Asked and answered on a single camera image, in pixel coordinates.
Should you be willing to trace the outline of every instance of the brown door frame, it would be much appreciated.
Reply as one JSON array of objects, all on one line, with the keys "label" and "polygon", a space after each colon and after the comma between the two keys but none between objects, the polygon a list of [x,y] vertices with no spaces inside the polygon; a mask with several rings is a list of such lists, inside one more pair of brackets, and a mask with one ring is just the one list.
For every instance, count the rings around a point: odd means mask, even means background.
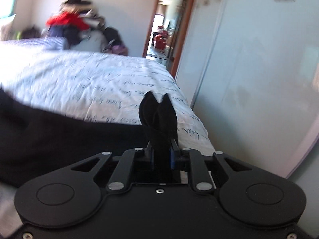
[{"label": "brown door frame", "polygon": [[[157,8],[157,4],[158,4],[159,0],[155,0],[154,2],[154,9],[153,9],[153,14],[152,14],[152,18],[150,20],[150,25],[149,25],[149,29],[147,32],[147,36],[146,36],[146,41],[145,41],[145,46],[144,46],[144,51],[143,51],[143,57],[146,57],[147,54],[147,49],[148,49],[148,44],[149,44],[149,39],[150,39],[150,35],[152,32],[152,26],[153,26],[153,21],[154,21],[154,16],[156,13],[156,8]],[[193,9],[193,5],[194,5],[194,1],[195,0],[188,0],[187,3],[187,7],[185,9],[185,13],[183,16],[183,21],[181,22],[181,26],[180,26],[180,33],[179,33],[179,39],[178,42],[176,44],[176,56],[174,58],[174,62],[170,71],[170,74],[173,76],[173,78],[175,78],[176,72],[177,72],[177,68],[178,68],[178,64],[181,58],[181,52],[183,50],[183,45],[185,42],[185,38],[186,38],[186,34],[187,34],[187,29],[188,29],[188,25],[189,25],[189,21],[190,21],[190,16],[192,14],[192,9]]]}]

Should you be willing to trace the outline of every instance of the white bed sheet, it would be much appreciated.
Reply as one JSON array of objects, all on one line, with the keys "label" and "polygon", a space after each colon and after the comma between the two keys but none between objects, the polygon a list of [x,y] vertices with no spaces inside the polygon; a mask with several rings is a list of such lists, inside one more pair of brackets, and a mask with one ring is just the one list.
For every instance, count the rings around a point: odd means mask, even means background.
[{"label": "white bed sheet", "polygon": [[[202,122],[162,64],[112,54],[20,48],[2,49],[0,58],[1,86],[16,100],[85,121],[140,124],[138,107],[144,94],[151,90],[160,101],[169,93],[180,147],[204,155],[214,152]],[[1,191],[6,196],[0,194],[0,234],[8,236],[20,222],[12,211],[14,190],[0,184]]]}]

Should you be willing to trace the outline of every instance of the screw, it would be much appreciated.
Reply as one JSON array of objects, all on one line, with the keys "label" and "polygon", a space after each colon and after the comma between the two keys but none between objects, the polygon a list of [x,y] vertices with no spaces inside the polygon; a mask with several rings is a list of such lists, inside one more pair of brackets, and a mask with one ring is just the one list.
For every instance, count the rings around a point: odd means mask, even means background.
[{"label": "screw", "polygon": [[200,183],[196,184],[196,188],[199,191],[209,191],[212,187],[213,187],[213,185],[211,185],[208,182],[200,182]]},{"label": "screw", "polygon": [[22,235],[22,238],[23,239],[33,239],[33,235],[31,235],[30,233],[24,233]]},{"label": "screw", "polygon": [[108,188],[110,190],[113,190],[113,191],[118,191],[118,190],[121,190],[123,189],[125,186],[123,183],[121,182],[111,182],[109,185],[108,185]]},{"label": "screw", "polygon": [[158,189],[158,190],[156,190],[156,193],[158,193],[158,194],[163,194],[165,191],[163,190],[163,189]]},{"label": "screw", "polygon": [[290,234],[287,236],[287,239],[297,239],[297,235],[296,234]]}]

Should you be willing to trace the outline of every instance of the doorway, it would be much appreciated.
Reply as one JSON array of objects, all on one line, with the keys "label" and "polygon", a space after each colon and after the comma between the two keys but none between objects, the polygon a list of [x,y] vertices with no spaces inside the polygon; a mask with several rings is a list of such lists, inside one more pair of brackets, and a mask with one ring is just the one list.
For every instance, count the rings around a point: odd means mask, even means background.
[{"label": "doorway", "polygon": [[174,77],[194,0],[156,0],[143,57],[166,66]]}]

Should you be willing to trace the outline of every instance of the blue striped fabric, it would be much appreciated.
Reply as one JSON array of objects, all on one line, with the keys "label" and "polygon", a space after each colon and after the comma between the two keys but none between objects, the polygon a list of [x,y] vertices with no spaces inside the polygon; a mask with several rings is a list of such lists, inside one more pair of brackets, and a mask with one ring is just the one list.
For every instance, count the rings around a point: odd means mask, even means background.
[{"label": "blue striped fabric", "polygon": [[44,38],[30,38],[21,40],[8,40],[0,42],[0,45],[12,45],[19,47],[35,47],[43,46],[44,50],[65,50],[69,49],[69,44],[66,38],[63,37],[44,37]]}]

